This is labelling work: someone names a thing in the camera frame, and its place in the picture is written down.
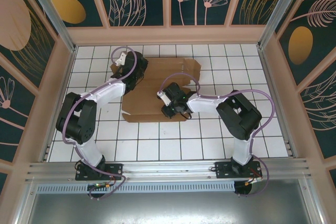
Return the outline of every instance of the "white tiled floor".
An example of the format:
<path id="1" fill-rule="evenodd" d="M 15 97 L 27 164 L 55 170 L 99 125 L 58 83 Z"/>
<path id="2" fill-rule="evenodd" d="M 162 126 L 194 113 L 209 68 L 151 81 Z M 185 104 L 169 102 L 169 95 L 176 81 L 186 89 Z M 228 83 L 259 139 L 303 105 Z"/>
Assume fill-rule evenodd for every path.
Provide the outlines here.
<path id="1" fill-rule="evenodd" d="M 201 93 L 227 94 L 233 88 L 260 89 L 269 93 L 255 45 L 145 45 L 130 46 L 144 57 L 193 57 L 201 68 Z M 111 76 L 110 53 L 117 46 L 80 47 L 67 93 L 82 93 L 103 84 Z M 263 124 L 270 103 L 258 93 L 246 93 L 262 113 Z M 171 123 L 128 123 L 121 116 L 121 99 L 97 113 L 94 137 L 107 161 L 168 161 L 230 158 L 233 138 L 218 115 L 194 114 L 191 120 Z M 253 152 L 259 157 L 287 157 L 277 118 L 255 138 Z M 72 147 L 57 132 L 48 161 L 77 161 Z"/>

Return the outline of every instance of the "cardboard box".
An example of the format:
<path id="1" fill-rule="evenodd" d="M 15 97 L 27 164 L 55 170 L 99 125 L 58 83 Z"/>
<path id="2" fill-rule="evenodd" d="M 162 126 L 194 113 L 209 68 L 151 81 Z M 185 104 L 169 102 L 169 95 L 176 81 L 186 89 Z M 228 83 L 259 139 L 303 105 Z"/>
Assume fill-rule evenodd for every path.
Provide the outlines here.
<path id="1" fill-rule="evenodd" d="M 160 86 L 165 78 L 173 73 L 184 72 L 199 80 L 201 65 L 194 59 L 186 58 L 147 58 L 148 66 L 144 79 L 134 90 L 123 96 L 121 109 L 123 117 L 127 122 L 179 122 L 185 121 L 181 115 L 176 115 L 172 119 L 165 117 L 161 108 L 163 101 L 156 97 Z M 117 66 L 112 65 L 112 71 L 117 70 Z M 176 82 L 180 87 L 191 83 L 188 76 L 173 76 L 165 84 Z M 182 88 L 188 93 L 190 89 Z"/>

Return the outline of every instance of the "black mounting bracket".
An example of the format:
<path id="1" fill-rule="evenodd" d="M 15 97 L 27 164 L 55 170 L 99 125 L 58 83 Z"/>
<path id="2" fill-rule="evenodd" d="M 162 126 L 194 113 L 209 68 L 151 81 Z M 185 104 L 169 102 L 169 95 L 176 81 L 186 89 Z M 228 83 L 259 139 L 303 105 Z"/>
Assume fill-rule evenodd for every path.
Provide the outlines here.
<path id="1" fill-rule="evenodd" d="M 104 172 L 112 174 L 122 175 L 123 164 L 105 164 Z M 114 177 L 116 180 L 121 180 L 121 177 Z M 83 164 L 82 162 L 76 166 L 76 176 L 77 181 L 90 181 L 90 180 L 111 180 L 110 176 L 105 174 L 100 174 L 92 170 L 89 166 Z"/>
<path id="2" fill-rule="evenodd" d="M 211 168 L 211 171 L 216 173 L 217 178 L 245 178 L 257 176 L 262 177 L 261 167 L 259 161 L 250 161 L 246 165 L 242 166 L 239 174 L 232 169 L 232 161 L 216 162 L 215 167 Z"/>

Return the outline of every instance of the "leaf pattern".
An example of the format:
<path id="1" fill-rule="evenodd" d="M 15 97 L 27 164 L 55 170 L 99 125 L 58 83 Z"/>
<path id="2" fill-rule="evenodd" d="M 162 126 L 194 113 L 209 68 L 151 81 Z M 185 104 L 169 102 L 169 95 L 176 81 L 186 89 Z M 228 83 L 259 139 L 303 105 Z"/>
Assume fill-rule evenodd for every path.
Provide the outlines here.
<path id="1" fill-rule="evenodd" d="M 146 18 L 145 0 L 110 0 L 108 15 L 112 26 L 143 25 Z"/>
<path id="2" fill-rule="evenodd" d="M 314 27 L 327 27 L 335 17 L 336 0 L 317 0 L 307 14 L 308 24 Z"/>

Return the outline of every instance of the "purple cable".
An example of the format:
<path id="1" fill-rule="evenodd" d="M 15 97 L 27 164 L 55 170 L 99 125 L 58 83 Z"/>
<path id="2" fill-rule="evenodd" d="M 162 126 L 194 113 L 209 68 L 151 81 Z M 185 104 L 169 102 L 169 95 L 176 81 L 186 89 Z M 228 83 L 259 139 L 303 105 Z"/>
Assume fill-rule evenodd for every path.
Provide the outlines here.
<path id="1" fill-rule="evenodd" d="M 256 158 L 258 161 L 260 161 L 262 163 L 262 165 L 265 167 L 265 170 L 266 170 L 266 174 L 267 174 L 267 180 L 266 180 L 266 185 L 263 187 L 262 190 L 260 190 L 259 192 L 257 193 L 254 193 L 254 194 L 240 194 L 241 196 L 246 196 L 246 197 L 250 197 L 250 196 L 255 196 L 255 195 L 258 195 L 258 194 L 261 194 L 265 189 L 266 187 L 268 186 L 268 183 L 269 183 L 269 170 L 265 164 L 264 161 L 262 161 L 259 157 L 257 157 L 256 155 L 252 154 L 252 147 L 253 147 L 253 141 L 254 141 L 254 137 L 267 125 L 270 123 L 270 121 L 272 120 L 273 116 L 274 116 L 274 113 L 275 113 L 275 105 L 274 105 L 274 101 L 272 100 L 271 96 L 268 95 L 267 93 L 261 91 L 261 90 L 256 90 L 256 89 L 245 89 L 245 90 L 239 90 L 239 91 L 236 91 L 236 92 L 232 92 L 230 94 L 226 94 L 226 95 L 202 95 L 200 94 L 199 90 L 201 88 L 201 85 L 199 84 L 199 81 L 197 81 L 192 75 L 188 74 L 188 73 L 174 73 L 170 76 L 168 76 L 164 81 L 163 83 L 161 84 L 160 86 L 160 90 L 159 92 L 161 92 L 163 90 L 163 87 L 164 87 L 164 84 L 167 82 L 167 80 L 172 77 L 172 76 L 177 76 L 178 74 L 182 74 L 182 75 L 185 75 L 185 76 L 188 76 L 190 77 L 197 85 L 197 89 L 196 89 L 196 93 L 199 97 L 201 98 L 209 98 L 209 99 L 223 99 L 223 98 L 228 98 L 228 97 L 231 97 L 233 95 L 236 95 L 236 94 L 241 94 L 241 93 L 246 93 L 246 92 L 256 92 L 256 93 L 260 93 L 264 96 L 267 97 L 267 99 L 270 101 L 271 103 L 271 106 L 272 106 L 272 112 L 271 112 L 271 115 L 270 117 L 268 118 L 268 120 L 262 125 L 260 126 L 257 130 L 255 130 L 252 135 L 251 135 L 251 143 L 250 143 L 250 149 L 249 149 L 249 152 L 250 154 Z"/>
<path id="2" fill-rule="evenodd" d="M 97 199 L 97 198 L 93 198 L 93 197 L 91 196 L 91 192 L 92 192 L 92 191 L 90 191 L 90 192 L 89 192 L 89 195 L 90 195 L 91 199 L 95 199 L 95 200 L 104 199 L 104 198 L 107 198 L 108 196 L 112 195 L 116 190 L 119 189 L 119 187 L 120 187 L 123 183 L 125 183 L 126 177 L 123 176 L 123 175 L 120 175 L 120 174 L 112 174 L 112 173 L 104 172 L 104 171 L 102 171 L 102 170 L 99 170 L 99 169 L 95 168 L 93 165 L 91 165 L 87 160 L 85 160 L 85 158 L 84 158 L 84 157 L 80 154 L 80 152 L 77 150 L 76 144 L 75 144 L 75 143 L 72 143 L 72 142 L 68 142 L 68 141 L 66 140 L 66 128 L 67 128 L 67 126 L 68 126 L 68 123 L 69 123 L 69 120 L 70 120 L 70 117 L 71 117 L 72 113 L 75 111 L 76 107 L 77 107 L 83 100 L 85 100 L 87 97 L 89 97 L 89 96 L 95 94 L 97 91 L 99 91 L 99 90 L 101 90 L 101 89 L 107 87 L 108 85 L 111 85 L 111 84 L 113 84 L 113 83 L 115 83 L 115 82 L 117 82 L 117 81 L 120 81 L 120 80 L 123 80 L 123 79 L 127 78 L 127 77 L 130 76 L 130 74 L 134 71 L 135 67 L 137 66 L 137 63 L 136 63 L 136 62 L 137 62 L 138 59 L 137 59 L 137 57 L 136 57 L 137 55 L 135 54 L 134 50 L 133 50 L 132 48 L 130 48 L 130 47 L 127 47 L 127 46 L 121 46 L 121 47 L 116 48 L 116 49 L 111 53 L 111 60 L 113 61 L 113 55 L 114 55 L 114 53 L 115 53 L 117 50 L 121 49 L 121 48 L 128 48 L 128 49 L 130 49 L 131 52 L 134 54 L 134 65 L 133 65 L 131 71 L 128 72 L 125 76 L 123 76 L 123 77 L 121 77 L 121 78 L 119 78 L 119 79 L 117 79 L 117 80 L 113 80 L 113 81 L 111 81 L 111 82 L 106 82 L 106 83 L 104 83 L 102 86 L 97 87 L 97 88 L 94 89 L 93 91 L 91 91 L 91 92 L 89 92 L 88 94 L 86 94 L 86 95 L 84 95 L 83 97 L 81 97 L 81 98 L 80 98 L 80 99 L 79 99 L 79 100 L 72 106 L 72 108 L 70 109 L 69 114 L 67 115 L 67 117 L 66 117 L 66 119 L 65 119 L 64 126 L 63 126 L 63 130 L 62 130 L 62 140 L 63 140 L 63 142 L 64 142 L 65 144 L 72 144 L 72 145 L 75 147 L 75 151 L 76 151 L 76 153 L 78 154 L 79 158 L 80 158 L 86 165 L 88 165 L 90 168 L 92 168 L 93 170 L 95 170 L 96 172 L 99 172 L 99 173 L 101 173 L 101 174 L 105 174 L 105 175 L 113 176 L 113 177 L 122 177 L 122 178 L 123 178 L 123 181 L 122 181 L 122 182 L 121 182 L 121 183 L 120 183 L 114 190 L 112 190 L 112 191 L 109 192 L 108 194 L 104 194 L 103 196 L 101 196 L 101 197 L 98 198 L 98 199 Z"/>

